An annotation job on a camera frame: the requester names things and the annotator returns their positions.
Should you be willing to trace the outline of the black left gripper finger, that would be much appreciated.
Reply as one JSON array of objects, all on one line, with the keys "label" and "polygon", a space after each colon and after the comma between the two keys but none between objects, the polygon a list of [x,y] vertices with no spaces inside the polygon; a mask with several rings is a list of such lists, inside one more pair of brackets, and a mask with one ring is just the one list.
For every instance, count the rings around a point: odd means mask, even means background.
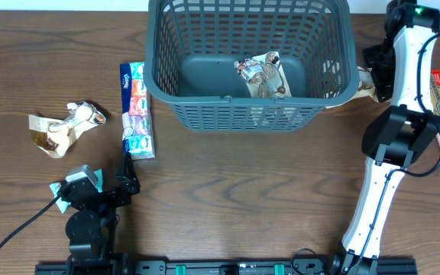
[{"label": "black left gripper finger", "polygon": [[138,194],[140,192],[140,182],[134,170],[131,154],[126,152],[123,154],[121,166],[116,174],[117,181],[120,182],[121,188],[127,194]]},{"label": "black left gripper finger", "polygon": [[89,179],[79,180],[77,183],[77,198],[84,199],[100,193],[95,184]]}]

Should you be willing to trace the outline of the beige brown rice bag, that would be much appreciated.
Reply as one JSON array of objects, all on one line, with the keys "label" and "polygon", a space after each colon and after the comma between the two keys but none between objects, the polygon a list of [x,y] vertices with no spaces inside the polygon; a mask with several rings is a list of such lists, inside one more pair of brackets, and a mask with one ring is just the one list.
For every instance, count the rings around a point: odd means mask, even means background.
[{"label": "beige brown rice bag", "polygon": [[106,123],[106,117],[88,102],[67,104],[70,115],[63,119],[28,116],[31,140],[52,158],[62,158],[86,131]]}]

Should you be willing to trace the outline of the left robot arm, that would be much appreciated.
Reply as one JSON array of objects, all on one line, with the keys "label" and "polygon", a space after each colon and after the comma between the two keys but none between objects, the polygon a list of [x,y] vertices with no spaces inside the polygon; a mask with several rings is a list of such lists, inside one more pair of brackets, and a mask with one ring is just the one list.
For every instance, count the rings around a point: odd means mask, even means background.
[{"label": "left robot arm", "polygon": [[58,195],[77,210],[66,223],[70,240],[71,259],[82,270],[109,269],[124,266],[127,256],[115,252],[115,232],[118,224],[116,209],[131,203],[140,188],[129,182],[99,192],[90,180],[64,183]]}]

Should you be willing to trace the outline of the colourful Kleenex tissue pack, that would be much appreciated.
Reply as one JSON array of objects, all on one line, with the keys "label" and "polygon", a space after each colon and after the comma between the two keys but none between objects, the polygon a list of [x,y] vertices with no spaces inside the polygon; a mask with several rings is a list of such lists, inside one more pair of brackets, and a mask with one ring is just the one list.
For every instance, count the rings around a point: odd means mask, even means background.
[{"label": "colourful Kleenex tissue pack", "polygon": [[144,62],[122,63],[122,147],[133,160],[155,158],[150,93],[144,82]]}]

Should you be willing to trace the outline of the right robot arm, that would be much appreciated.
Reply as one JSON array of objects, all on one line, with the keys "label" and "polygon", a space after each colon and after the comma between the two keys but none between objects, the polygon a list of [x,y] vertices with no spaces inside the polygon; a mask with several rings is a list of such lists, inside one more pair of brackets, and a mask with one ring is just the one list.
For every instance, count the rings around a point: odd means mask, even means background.
[{"label": "right robot arm", "polygon": [[[345,1],[152,1],[146,57],[120,65],[124,116],[149,99],[195,131],[295,131],[358,87]],[[357,207],[331,261],[309,249],[291,260],[141,261],[139,274],[414,274],[409,258],[382,259],[380,237],[401,179],[440,135],[429,93],[440,12],[391,1],[382,44],[364,50],[377,98],[389,107],[366,129]]]}]

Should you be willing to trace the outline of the grey plastic basket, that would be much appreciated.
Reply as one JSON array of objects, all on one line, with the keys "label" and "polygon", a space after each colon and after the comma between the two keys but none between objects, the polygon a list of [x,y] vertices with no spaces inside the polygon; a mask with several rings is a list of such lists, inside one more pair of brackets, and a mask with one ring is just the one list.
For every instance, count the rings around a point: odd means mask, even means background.
[{"label": "grey plastic basket", "polygon": [[[295,131],[346,103],[359,75],[342,0],[159,0],[148,5],[144,81],[196,131]],[[236,60],[277,51],[292,96],[252,98]],[[340,63],[341,93],[324,99]]]}]

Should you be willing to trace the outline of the teal snack packet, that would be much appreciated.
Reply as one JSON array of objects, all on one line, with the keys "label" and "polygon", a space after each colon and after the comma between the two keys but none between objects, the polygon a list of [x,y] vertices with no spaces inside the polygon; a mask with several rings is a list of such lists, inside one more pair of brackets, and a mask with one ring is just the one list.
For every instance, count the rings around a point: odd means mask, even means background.
[{"label": "teal snack packet", "polygon": [[[98,177],[96,188],[101,193],[103,191],[102,170],[95,170],[93,172]],[[70,206],[79,208],[77,203],[84,200],[77,198],[77,186],[74,186],[71,183],[67,183],[65,179],[60,182],[51,183],[50,190],[52,191],[53,196],[56,199],[57,208],[60,210],[61,213],[64,213]]]}]

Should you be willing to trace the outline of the beige nut snack bag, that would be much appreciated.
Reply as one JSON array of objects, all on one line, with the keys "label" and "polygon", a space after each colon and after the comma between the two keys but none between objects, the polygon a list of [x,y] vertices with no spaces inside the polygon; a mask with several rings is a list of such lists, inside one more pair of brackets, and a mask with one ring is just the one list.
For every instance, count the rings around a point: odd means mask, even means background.
[{"label": "beige nut snack bag", "polygon": [[246,82],[252,98],[271,99],[292,96],[277,51],[236,60],[234,67]]}]

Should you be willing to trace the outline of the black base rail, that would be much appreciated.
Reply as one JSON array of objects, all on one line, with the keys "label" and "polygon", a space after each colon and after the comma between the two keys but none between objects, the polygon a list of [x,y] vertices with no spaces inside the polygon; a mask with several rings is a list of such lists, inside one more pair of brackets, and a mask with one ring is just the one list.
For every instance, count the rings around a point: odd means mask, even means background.
[{"label": "black base rail", "polygon": [[[165,262],[143,260],[133,263],[129,274],[135,275],[225,275],[225,274],[270,274],[293,275],[294,268],[301,274],[324,274],[322,262],[317,259],[296,259],[288,261],[244,261],[244,262]],[[384,258],[379,260],[376,275],[417,275],[416,261],[404,258]]]}]

